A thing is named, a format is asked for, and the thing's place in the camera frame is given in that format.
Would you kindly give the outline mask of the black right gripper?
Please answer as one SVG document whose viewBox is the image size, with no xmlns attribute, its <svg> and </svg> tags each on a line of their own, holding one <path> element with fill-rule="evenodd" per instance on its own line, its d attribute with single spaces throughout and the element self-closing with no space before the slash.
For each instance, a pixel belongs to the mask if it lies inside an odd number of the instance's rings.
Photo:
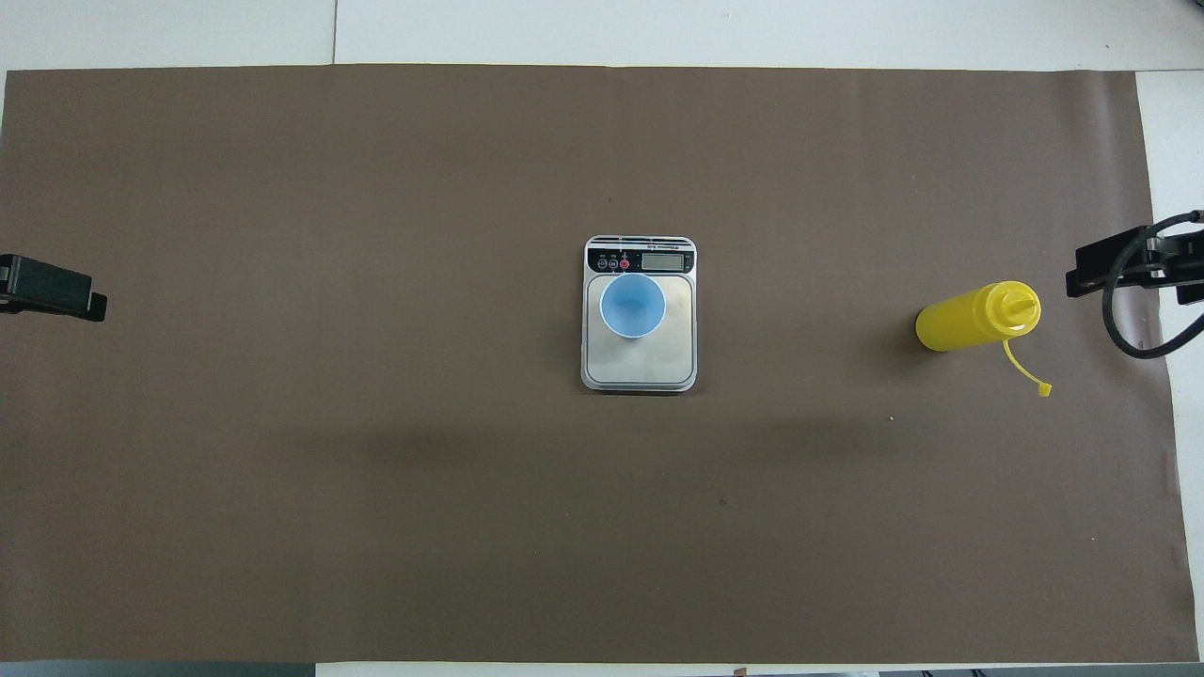
<svg viewBox="0 0 1204 677">
<path fill-rule="evenodd" d="M 1141 232 L 1128 228 L 1121 234 L 1079 247 L 1074 254 L 1075 267 L 1066 273 L 1067 298 L 1081 298 L 1100 292 L 1110 279 L 1111 266 L 1119 254 Z M 1153 289 L 1157 273 L 1165 273 L 1165 282 L 1175 289 L 1179 306 L 1200 304 L 1203 300 L 1203 231 L 1165 237 L 1147 236 L 1128 257 L 1119 271 L 1119 288 Z"/>
</svg>

